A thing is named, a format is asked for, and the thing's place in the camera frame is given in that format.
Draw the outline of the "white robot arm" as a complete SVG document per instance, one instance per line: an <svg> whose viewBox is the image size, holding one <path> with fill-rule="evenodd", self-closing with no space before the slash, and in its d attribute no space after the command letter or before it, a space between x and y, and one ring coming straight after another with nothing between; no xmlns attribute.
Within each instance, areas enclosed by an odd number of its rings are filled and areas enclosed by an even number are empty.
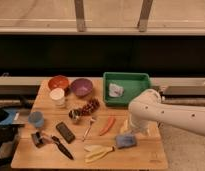
<svg viewBox="0 0 205 171"><path fill-rule="evenodd" d="M205 136L205 107L163 104L160 94L146 89L130 101L126 132L147 133L150 121L162 122Z"/></svg>

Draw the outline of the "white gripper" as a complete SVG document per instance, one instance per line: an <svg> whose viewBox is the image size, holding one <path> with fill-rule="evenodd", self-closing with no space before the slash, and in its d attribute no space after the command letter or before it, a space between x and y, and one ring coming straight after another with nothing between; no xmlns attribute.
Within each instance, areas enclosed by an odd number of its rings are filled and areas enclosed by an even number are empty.
<svg viewBox="0 0 205 171"><path fill-rule="evenodd" d="M147 135L149 133L148 121L130 114L128 120L125 120L120 128L120 133L126 133L130 130L133 133L141 133Z"/></svg>

